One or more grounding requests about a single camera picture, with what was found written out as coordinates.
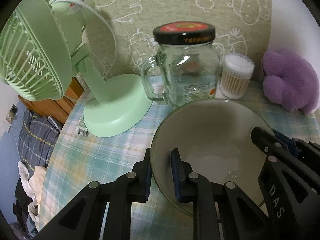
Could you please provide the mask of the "grey ceramic bowl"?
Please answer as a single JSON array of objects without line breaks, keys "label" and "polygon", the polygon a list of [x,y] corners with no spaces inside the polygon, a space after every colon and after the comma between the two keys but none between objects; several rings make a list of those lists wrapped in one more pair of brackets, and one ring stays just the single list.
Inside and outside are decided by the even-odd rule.
[{"label": "grey ceramic bowl", "polygon": [[251,141],[255,127],[273,133],[262,117],[234,101],[200,100],[173,111],[160,124],[151,145],[151,168],[161,193],[176,209],[192,215],[192,205],[180,204],[175,196],[170,154],[176,148],[194,172],[218,184],[233,181],[261,204],[258,176],[266,154]]}]

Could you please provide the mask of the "plaid tablecloth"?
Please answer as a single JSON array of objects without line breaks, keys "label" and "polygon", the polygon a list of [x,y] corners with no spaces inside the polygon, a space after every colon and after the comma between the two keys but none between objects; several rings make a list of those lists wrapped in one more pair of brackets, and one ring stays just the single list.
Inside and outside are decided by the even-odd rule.
[{"label": "plaid tablecloth", "polygon": [[[89,91],[82,94],[54,146],[42,189],[41,228],[89,182],[108,183],[131,171],[134,163],[143,159],[156,129],[170,113],[166,103],[154,102],[144,118],[124,133],[110,138],[83,137],[78,133],[78,123],[89,97]],[[319,142],[319,123],[314,114],[290,113],[269,102],[258,82],[249,84],[240,102],[286,136]],[[132,206],[132,239],[191,239],[192,225],[192,218],[167,201],[156,184],[151,184],[146,203]]]}]

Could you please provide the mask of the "purple plush toy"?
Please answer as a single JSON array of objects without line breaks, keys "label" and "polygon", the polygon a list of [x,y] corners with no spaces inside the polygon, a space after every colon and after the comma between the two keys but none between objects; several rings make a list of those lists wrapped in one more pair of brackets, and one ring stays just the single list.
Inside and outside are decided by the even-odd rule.
[{"label": "purple plush toy", "polygon": [[318,103],[319,81],[312,65],[288,50],[268,50],[262,67],[264,95],[289,112],[310,114]]}]

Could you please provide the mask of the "white cloth on bed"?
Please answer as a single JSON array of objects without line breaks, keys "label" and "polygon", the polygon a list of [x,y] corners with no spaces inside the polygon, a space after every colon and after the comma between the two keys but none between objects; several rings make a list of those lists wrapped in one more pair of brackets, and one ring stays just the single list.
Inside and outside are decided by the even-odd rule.
[{"label": "white cloth on bed", "polygon": [[21,161],[18,162],[17,166],[23,190],[32,200],[31,203],[28,204],[29,216],[35,224],[35,228],[39,231],[40,202],[47,169],[43,166],[35,166],[34,174],[30,177],[28,169]]}]

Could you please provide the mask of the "cotton swab container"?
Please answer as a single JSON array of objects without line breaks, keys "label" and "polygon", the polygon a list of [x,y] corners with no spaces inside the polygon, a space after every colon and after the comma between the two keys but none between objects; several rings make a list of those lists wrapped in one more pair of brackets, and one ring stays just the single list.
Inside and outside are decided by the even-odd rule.
[{"label": "cotton swab container", "polygon": [[221,93],[232,100],[239,100],[245,93],[253,75],[254,62],[240,53],[228,53],[222,64]]}]

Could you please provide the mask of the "blue plaid pillow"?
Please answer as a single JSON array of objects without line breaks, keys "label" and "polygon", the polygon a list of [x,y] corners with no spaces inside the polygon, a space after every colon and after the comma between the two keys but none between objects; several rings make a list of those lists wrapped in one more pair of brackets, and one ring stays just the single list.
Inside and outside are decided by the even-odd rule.
[{"label": "blue plaid pillow", "polygon": [[40,116],[25,110],[18,138],[22,163],[33,172],[36,166],[47,167],[63,125],[52,116]]}]

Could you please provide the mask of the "glass jar with black lid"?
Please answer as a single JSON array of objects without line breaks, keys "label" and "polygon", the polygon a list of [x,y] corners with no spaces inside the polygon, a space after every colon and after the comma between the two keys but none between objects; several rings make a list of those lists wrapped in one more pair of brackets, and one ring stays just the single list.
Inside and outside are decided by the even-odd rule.
[{"label": "glass jar with black lid", "polygon": [[[146,96],[165,101],[172,108],[214,98],[219,77],[220,56],[213,47],[215,27],[209,23],[178,21],[153,30],[159,45],[156,55],[140,68]],[[155,93],[148,78],[152,67],[159,67],[164,91]]]}]

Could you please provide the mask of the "green desk fan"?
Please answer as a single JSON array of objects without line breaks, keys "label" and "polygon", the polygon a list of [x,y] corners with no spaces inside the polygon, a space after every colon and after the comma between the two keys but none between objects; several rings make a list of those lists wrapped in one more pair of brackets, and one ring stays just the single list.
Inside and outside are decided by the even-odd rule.
[{"label": "green desk fan", "polygon": [[105,80],[82,34],[94,0],[22,0],[1,30],[1,80],[29,101],[60,100],[80,74],[93,98],[78,124],[82,135],[113,137],[148,112],[141,78],[123,74]]}]

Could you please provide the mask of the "wall power outlet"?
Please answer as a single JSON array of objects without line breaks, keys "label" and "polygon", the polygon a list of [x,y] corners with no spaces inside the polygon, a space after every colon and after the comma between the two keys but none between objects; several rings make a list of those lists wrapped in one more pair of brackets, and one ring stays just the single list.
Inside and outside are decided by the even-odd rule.
[{"label": "wall power outlet", "polygon": [[18,112],[18,108],[15,104],[13,104],[6,117],[6,120],[9,124],[12,124],[17,112]]}]

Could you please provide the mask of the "green cartoon wall mat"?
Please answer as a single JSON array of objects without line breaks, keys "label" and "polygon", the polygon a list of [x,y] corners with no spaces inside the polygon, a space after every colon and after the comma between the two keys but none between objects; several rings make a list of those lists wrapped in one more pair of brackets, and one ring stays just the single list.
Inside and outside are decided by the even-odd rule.
[{"label": "green cartoon wall mat", "polygon": [[242,53],[261,73],[261,59],[271,31],[272,0],[95,0],[97,11],[109,21],[109,30],[93,18],[84,41],[103,77],[140,72],[142,63],[155,55],[155,27],[176,21],[201,21],[216,29],[214,44],[221,57]]}]

